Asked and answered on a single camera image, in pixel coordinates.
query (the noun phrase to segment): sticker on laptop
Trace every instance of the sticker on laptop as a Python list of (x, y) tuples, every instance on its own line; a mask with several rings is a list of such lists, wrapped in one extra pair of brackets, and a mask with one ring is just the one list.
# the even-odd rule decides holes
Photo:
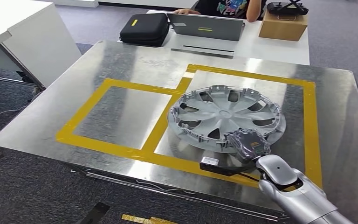
[(176, 27), (185, 27), (186, 26), (185, 23), (174, 23), (173, 25)]

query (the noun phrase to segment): black case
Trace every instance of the black case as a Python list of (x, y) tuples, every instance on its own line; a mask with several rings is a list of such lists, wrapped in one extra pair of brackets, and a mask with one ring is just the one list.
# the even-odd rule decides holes
[(133, 15), (120, 32), (124, 43), (161, 47), (169, 31), (165, 13)]

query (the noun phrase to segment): laptop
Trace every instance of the laptop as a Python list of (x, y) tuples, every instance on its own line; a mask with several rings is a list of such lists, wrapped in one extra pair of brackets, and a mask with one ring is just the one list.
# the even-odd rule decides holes
[(177, 34), (239, 41), (244, 21), (207, 15), (167, 13)]

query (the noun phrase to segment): person's hand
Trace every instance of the person's hand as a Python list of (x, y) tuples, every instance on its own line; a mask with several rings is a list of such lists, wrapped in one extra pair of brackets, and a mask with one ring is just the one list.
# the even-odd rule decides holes
[(194, 11), (194, 10), (191, 10), (191, 9), (188, 9), (188, 8), (178, 9), (178, 10), (174, 11), (173, 13), (176, 13), (176, 14), (184, 14), (184, 15), (187, 15), (187, 14), (197, 14), (197, 15), (201, 15), (201, 13), (199, 13), (199, 12), (197, 12), (197, 11)]

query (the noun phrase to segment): yellow tape rectangle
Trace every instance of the yellow tape rectangle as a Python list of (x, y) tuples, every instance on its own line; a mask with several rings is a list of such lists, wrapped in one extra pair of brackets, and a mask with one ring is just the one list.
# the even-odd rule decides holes
[[(305, 174), (319, 187), (322, 187), (322, 171), (320, 164), (317, 130), (315, 83), (299, 79), (275, 77), (194, 64), (188, 65), (186, 72), (195, 73), (197, 70), (302, 86), (304, 103)], [(180, 98), (182, 94), (186, 92), (191, 80), (192, 79), (190, 78), (190, 76), (186, 75), (186, 77), (183, 77), (181, 79), (176, 89), (169, 89), (164, 87), (137, 84), (109, 78), (105, 79), (105, 81), (97, 88), (97, 90), (95, 90), (94, 94), (84, 103), (84, 105), (78, 110), (78, 112), (74, 114), (73, 117), (64, 125), (64, 127), (62, 127), (62, 129), (57, 132), (56, 140), (58, 142), (88, 148), (107, 154), (117, 155), (139, 161), (145, 161), (168, 168), (190, 172), (193, 174), (258, 187), (257, 182), (244, 178), (240, 175), (224, 176), (204, 171), (200, 169), (198, 162), (154, 153), (159, 141), (161, 140), (168, 126), (166, 115), (168, 113), (169, 108), (176, 102), (176, 100)], [(92, 110), (92, 108), (98, 103), (98, 101), (103, 97), (107, 90), (112, 86), (171, 95), (171, 99), (165, 106), (163, 112), (157, 120), (156, 125), (152, 129), (150, 135), (148, 136), (140, 150), (100, 140), (90, 139), (87, 137), (74, 135), (72, 133), (75, 130), (76, 126), (81, 123), (81, 121), (87, 116), (87, 114)]]

